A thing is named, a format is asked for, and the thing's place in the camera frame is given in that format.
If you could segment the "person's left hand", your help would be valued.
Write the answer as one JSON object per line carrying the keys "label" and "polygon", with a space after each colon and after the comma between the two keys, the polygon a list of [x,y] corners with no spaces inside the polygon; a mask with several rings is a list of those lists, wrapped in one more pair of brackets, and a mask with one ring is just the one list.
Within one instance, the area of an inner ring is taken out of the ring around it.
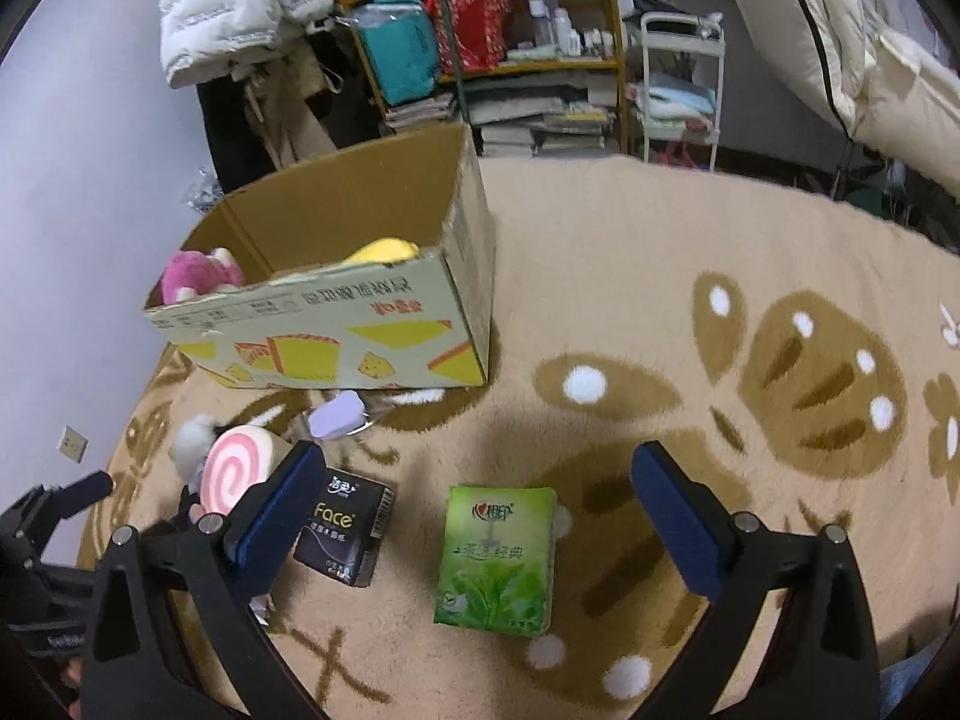
{"label": "person's left hand", "polygon": [[68,706],[68,715],[70,715],[71,720],[80,720],[82,718],[82,701],[78,694],[80,694],[80,684],[82,684],[82,659],[79,656],[74,656],[67,661],[67,664],[60,671],[60,679],[62,679],[65,688],[71,689],[76,694],[75,700]]}

